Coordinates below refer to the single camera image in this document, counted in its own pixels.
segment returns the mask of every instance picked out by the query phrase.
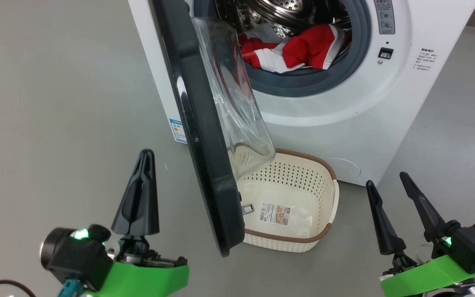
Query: white plastic basket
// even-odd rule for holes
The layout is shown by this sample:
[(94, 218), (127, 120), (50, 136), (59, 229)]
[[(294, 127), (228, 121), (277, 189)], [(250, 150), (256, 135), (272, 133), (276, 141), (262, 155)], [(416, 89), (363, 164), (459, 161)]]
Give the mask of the white plastic basket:
[(320, 158), (276, 150), (270, 165), (237, 184), (242, 205), (254, 207), (243, 216), (248, 244), (307, 252), (327, 234), (335, 219), (338, 182), (332, 168)]

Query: stainless steel drum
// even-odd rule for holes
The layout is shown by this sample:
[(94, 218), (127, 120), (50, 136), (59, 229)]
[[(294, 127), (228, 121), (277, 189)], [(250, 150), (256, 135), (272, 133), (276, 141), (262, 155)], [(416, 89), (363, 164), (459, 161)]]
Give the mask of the stainless steel drum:
[(300, 34), (314, 24), (334, 24), (348, 38), (338, 53), (341, 59), (349, 50), (351, 22), (341, 0), (215, 0), (219, 18), (238, 33), (270, 23), (280, 38)]

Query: green led light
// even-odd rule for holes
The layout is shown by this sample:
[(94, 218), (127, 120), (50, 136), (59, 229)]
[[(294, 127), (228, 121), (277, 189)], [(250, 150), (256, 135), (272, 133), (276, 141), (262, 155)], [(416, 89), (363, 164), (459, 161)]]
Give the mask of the green led light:
[(75, 239), (88, 238), (89, 237), (89, 231), (87, 231), (87, 229), (78, 230), (74, 233), (73, 237)]

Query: washing machine door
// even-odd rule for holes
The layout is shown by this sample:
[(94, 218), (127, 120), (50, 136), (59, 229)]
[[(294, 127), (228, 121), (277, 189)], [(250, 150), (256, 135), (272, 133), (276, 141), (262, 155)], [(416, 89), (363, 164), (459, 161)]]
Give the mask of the washing machine door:
[(234, 29), (191, 19), (183, 0), (150, 5), (217, 246), (227, 256), (245, 238), (236, 180), (270, 164), (275, 149)]

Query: red and white clothing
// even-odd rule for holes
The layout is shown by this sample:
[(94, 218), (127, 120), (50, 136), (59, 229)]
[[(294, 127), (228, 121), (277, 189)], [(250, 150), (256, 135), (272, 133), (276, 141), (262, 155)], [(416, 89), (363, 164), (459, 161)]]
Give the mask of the red and white clothing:
[(318, 24), (299, 36), (280, 39), (270, 24), (239, 35), (241, 55), (256, 68), (285, 73), (305, 65), (328, 69), (344, 43), (344, 32), (330, 24)]

